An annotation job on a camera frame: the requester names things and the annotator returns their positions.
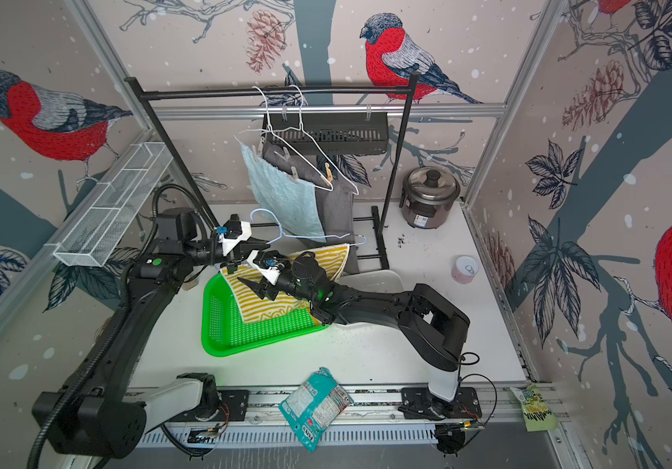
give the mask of lid knob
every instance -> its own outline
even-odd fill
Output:
[[[427,179],[425,180],[425,185],[428,188],[436,188],[437,187],[437,181],[440,179],[440,172],[438,170],[429,170],[427,171]]]

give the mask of wire hanger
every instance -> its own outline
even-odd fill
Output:
[[[299,129],[296,128],[296,127],[287,127],[285,129],[281,129],[280,131],[275,131],[274,127],[271,125],[271,112],[268,110],[268,97],[265,95],[265,93],[263,92],[262,89],[258,88],[257,86],[254,86],[253,88],[257,89],[258,92],[260,92],[260,94],[263,95],[263,99],[265,99],[265,115],[266,115],[266,118],[267,118],[266,119],[267,120],[267,126],[266,126],[265,129],[263,129],[263,128],[261,128],[261,129],[253,128],[253,129],[243,130],[243,131],[240,131],[240,132],[261,132],[262,133],[261,138],[262,138],[263,134],[271,134],[274,137],[276,137],[278,140],[281,140],[294,153],[296,153],[300,158],[302,158],[305,161],[305,163],[309,164],[310,167],[312,167],[313,170],[317,171],[317,173],[320,174],[320,177],[323,179],[323,182],[325,182],[328,186],[327,187],[322,187],[322,186],[319,186],[315,183],[312,183],[312,184],[315,185],[315,187],[318,188],[318,189],[322,189],[323,191],[332,192],[333,191],[333,184],[330,181],[328,181],[328,178],[325,177],[324,174],[322,174],[322,172],[317,168],[317,166],[312,164],[312,162],[310,160],[305,158],[304,155],[302,155],[299,151],[297,151],[296,148],[291,146],[289,144],[289,142],[287,142],[284,138],[282,138],[281,136],[276,134],[276,132],[283,132],[283,131],[288,131],[288,130],[296,131],[296,130],[299,130]],[[301,122],[302,104],[304,102],[304,96],[302,96],[302,98],[303,98],[303,100],[300,102],[300,122]]]
[[[301,89],[299,89],[299,86],[297,86],[295,84],[289,85],[289,88],[296,88],[297,91],[299,91],[299,95],[302,97],[302,99],[300,101],[300,104],[299,104],[299,108],[298,108],[298,111],[299,111],[299,128],[293,129],[293,130],[300,131],[302,134],[306,135],[310,140],[312,140],[312,143],[314,143],[315,146],[318,147],[318,150],[320,150],[322,155],[325,156],[325,159],[328,160],[328,163],[330,163],[332,167],[336,168],[336,171],[338,171],[338,173],[341,174],[341,177],[343,177],[345,180],[349,181],[351,186],[354,188],[354,192],[352,192],[352,193],[354,195],[359,195],[359,188],[357,187],[357,184],[355,184],[354,181],[352,181],[351,179],[347,178],[346,175],[341,172],[341,168],[339,168],[337,164],[334,164],[333,161],[331,161],[331,158],[328,155],[325,154],[325,152],[323,151],[322,148],[320,148],[320,145],[318,145],[318,142],[315,140],[315,137],[310,135],[310,132],[305,132],[304,124],[302,122],[302,104],[306,102],[305,98],[304,98],[304,93],[302,92]]]
[[[253,220],[253,215],[255,215],[256,211],[267,211],[268,213],[271,214],[272,217],[274,217],[274,220],[276,221],[276,224],[279,225],[279,237],[276,239],[271,239],[268,244],[273,244],[274,242],[278,241],[281,238],[307,238],[307,239],[313,239],[313,238],[338,238],[338,239],[344,239],[347,236],[351,236],[351,233],[347,233],[345,235],[323,235],[323,236],[294,236],[294,235],[288,235],[284,232],[283,227],[281,226],[281,222],[279,221],[278,217],[276,217],[276,214],[268,209],[255,209],[249,213],[249,220],[250,222],[254,222]],[[364,239],[362,242],[357,242],[357,243],[352,243],[349,246],[361,246],[364,243],[367,242],[367,237],[362,236],[362,235],[354,235],[354,236],[359,236],[361,239]]]

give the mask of rice cooker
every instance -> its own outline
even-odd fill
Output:
[[[399,207],[410,225],[437,228],[448,219],[448,212],[461,193],[453,174],[436,166],[424,166],[406,175]]]

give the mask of wallpaper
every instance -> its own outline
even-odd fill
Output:
[[[407,2],[375,0],[92,0],[90,3],[128,73],[144,89],[253,86],[377,85],[408,83],[421,74],[416,102],[501,103],[536,26],[542,0]],[[396,95],[306,97],[305,105],[402,103]],[[300,100],[269,99],[295,107]],[[261,105],[262,96],[154,101],[162,106]],[[390,123],[390,151],[398,119]],[[208,187],[213,201],[252,200],[236,145],[258,133],[239,133],[257,122],[170,122],[172,138],[193,173],[226,188]],[[401,175],[425,164],[443,166],[463,187],[484,149],[493,118],[424,118],[409,123]],[[358,199],[385,196],[392,168],[387,155],[343,155],[335,164],[360,183]],[[400,187],[393,195],[400,194]]]
[[[64,5],[0,0],[0,296],[138,129]]]
[[[672,0],[570,0],[472,207],[595,467],[672,467]]]
[[[0,467],[22,467],[39,425],[31,415],[42,391],[56,391],[87,355],[113,308],[76,288],[59,308],[49,304],[45,276],[0,338],[0,428],[15,437],[0,438]],[[64,456],[46,444],[39,466],[59,467]]]

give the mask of pink cup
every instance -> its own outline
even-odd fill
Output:
[[[479,263],[470,256],[460,256],[453,262],[451,277],[460,284],[470,284],[479,272]]]

